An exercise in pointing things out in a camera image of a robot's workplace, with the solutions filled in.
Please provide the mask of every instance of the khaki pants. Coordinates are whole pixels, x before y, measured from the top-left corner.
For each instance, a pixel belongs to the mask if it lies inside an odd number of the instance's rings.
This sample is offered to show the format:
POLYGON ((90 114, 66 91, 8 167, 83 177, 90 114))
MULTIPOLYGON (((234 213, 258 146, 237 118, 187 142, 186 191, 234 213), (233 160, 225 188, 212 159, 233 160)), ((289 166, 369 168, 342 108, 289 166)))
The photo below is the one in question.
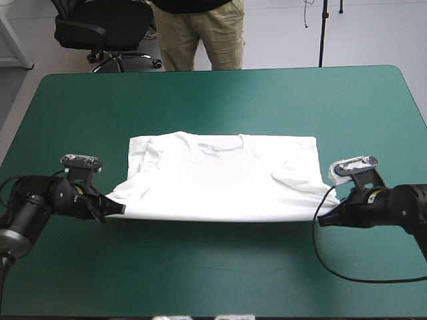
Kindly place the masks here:
POLYGON ((161 58, 166 71, 194 69, 194 55, 203 41, 212 70, 242 68, 243 0, 231 0, 203 13, 168 13, 151 4, 161 58))

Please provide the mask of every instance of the chair wheel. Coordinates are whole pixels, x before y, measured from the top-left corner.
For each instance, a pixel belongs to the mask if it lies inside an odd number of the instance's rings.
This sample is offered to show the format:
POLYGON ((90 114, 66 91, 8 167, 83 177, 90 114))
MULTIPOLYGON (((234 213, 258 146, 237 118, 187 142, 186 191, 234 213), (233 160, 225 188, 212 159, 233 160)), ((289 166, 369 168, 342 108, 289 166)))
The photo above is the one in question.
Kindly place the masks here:
POLYGON ((156 69, 160 69, 161 66, 162 66, 161 60, 153 61, 153 67, 155 67, 156 69))
POLYGON ((89 63, 95 63, 96 62, 96 54, 90 53, 86 56, 86 59, 89 61, 89 63))

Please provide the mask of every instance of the chair base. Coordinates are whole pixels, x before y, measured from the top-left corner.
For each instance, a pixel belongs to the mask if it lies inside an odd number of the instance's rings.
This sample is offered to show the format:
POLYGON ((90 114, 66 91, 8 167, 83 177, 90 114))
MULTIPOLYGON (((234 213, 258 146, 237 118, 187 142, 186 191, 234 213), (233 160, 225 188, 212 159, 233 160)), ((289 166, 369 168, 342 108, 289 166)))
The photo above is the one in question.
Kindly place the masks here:
POLYGON ((109 65, 111 63, 115 63, 117 65, 117 68, 119 69, 120 72, 126 72, 125 68, 123 66, 123 61, 122 60, 123 59, 130 59, 130 58, 149 59, 153 63, 153 67, 156 68, 156 69, 161 68, 161 66, 163 65, 163 63, 161 62, 161 60, 154 59, 151 55, 148 55, 148 54, 142 53, 142 52, 126 52, 126 53, 121 53, 121 52, 117 52, 117 51, 102 51, 99 54, 100 57, 101 57, 101 59, 103 58, 103 54, 104 53, 108 54, 109 58, 107 58, 106 60, 102 61, 99 65, 97 65, 96 67, 94 67, 91 70, 91 73, 97 73, 99 70, 101 70, 102 67, 105 67, 106 65, 109 65))

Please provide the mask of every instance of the white t-shirt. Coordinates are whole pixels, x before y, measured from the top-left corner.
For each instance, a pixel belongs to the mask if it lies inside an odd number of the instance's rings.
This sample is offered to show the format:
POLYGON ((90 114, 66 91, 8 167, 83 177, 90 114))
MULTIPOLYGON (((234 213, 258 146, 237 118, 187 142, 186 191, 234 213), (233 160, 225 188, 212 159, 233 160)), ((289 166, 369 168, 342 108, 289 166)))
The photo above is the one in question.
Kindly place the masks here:
MULTIPOLYGON (((309 220, 329 189, 316 138, 267 135, 135 137, 127 180, 107 195, 133 219, 309 220)), ((320 213, 339 201, 330 193, 320 213)))

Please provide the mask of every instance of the black cable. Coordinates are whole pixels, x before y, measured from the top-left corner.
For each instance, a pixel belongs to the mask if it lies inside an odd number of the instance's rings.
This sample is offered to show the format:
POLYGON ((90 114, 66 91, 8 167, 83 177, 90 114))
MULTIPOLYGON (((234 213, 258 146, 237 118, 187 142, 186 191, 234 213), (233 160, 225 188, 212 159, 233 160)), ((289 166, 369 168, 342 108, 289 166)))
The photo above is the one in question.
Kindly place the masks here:
POLYGON ((59 170, 58 172, 55 172, 54 174, 52 174, 52 177, 57 176, 60 173, 64 173, 64 169, 59 170))
POLYGON ((3 190, 3 188, 6 186, 6 184, 8 184, 9 182, 15 180, 15 179, 19 179, 21 176, 20 175, 13 175, 12 177, 7 178, 6 180, 4 180, 1 184, 0 184, 0 205, 4 206, 4 208, 11 210, 11 208, 3 202, 3 200, 1 199, 1 190, 3 190))
POLYGON ((353 282, 359 282, 359 283, 410 283, 410 282, 419 282, 419 281, 425 281, 427 280, 427 276, 425 277, 419 277, 419 278, 408 278, 408 279, 392 279, 392 280, 370 280, 370 279, 357 279, 357 278, 351 278, 347 277, 345 275, 342 275, 334 270, 332 270, 326 262, 320 257, 318 246, 316 243, 316 228, 315 228, 315 222, 316 217, 318 216, 319 210, 322 207, 323 203, 326 200, 326 197, 329 195, 329 193, 335 189, 335 186, 331 187, 328 192, 324 195, 322 202, 320 202, 316 213, 314 214, 313 221, 312 221, 312 241, 313 241, 313 248, 314 252, 316 253, 317 258, 319 259, 320 263, 325 267, 326 270, 328 270, 333 275, 342 278, 344 280, 353 281, 353 282))
POLYGON ((304 25, 306 26, 306 28, 308 28, 308 24, 307 24, 307 4, 312 5, 314 3, 314 0, 309 1, 309 0, 303 0, 304 1, 304 25))

